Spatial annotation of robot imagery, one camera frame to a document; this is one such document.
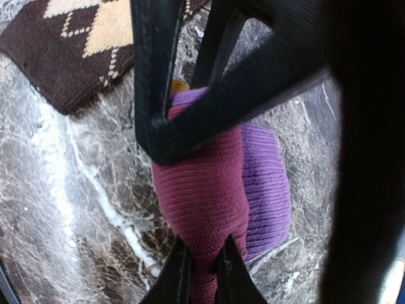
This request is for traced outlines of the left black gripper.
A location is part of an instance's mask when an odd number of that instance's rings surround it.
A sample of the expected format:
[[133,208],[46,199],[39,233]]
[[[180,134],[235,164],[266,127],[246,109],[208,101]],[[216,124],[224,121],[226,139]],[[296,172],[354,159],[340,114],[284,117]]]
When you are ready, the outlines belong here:
[[294,80],[328,64],[341,91],[339,182],[321,303],[376,303],[404,229],[404,2],[276,1]]

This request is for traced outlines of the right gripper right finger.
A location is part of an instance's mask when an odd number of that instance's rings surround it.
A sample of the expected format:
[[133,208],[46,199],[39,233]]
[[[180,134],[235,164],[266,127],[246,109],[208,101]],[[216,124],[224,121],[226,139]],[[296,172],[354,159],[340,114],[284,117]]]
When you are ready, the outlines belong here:
[[253,283],[238,247],[229,235],[216,261],[217,304],[267,304]]

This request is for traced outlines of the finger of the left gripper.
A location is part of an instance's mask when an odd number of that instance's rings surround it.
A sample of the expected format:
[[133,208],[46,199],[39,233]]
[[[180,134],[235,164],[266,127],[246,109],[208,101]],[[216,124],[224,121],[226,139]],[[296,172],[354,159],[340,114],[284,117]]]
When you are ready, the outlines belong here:
[[184,158],[214,136],[308,86],[325,69],[323,1],[272,1],[273,35],[173,120],[154,121],[148,155],[159,165]]
[[184,1],[131,1],[134,34],[135,138],[154,163],[176,159],[167,102]]

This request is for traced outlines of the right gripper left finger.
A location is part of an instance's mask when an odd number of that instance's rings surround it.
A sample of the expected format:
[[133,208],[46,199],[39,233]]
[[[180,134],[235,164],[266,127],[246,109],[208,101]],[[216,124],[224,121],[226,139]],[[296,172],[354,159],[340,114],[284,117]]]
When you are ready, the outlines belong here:
[[140,304],[188,304],[192,254],[177,236],[152,288]]

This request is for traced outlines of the maroon striped sock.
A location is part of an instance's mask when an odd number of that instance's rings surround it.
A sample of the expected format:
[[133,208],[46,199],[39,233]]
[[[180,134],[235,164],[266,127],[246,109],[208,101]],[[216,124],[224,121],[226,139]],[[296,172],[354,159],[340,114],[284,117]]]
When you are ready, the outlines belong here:
[[215,260],[233,237],[246,262],[289,233],[291,199],[277,138],[243,123],[175,165],[153,165],[159,209],[192,253],[190,300],[213,303]]

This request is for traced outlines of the brown argyle sock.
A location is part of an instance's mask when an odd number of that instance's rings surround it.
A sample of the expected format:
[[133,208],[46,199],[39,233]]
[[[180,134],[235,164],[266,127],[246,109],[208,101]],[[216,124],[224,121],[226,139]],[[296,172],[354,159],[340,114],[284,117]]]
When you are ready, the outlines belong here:
[[31,1],[2,32],[1,51],[69,115],[133,67],[130,1]]

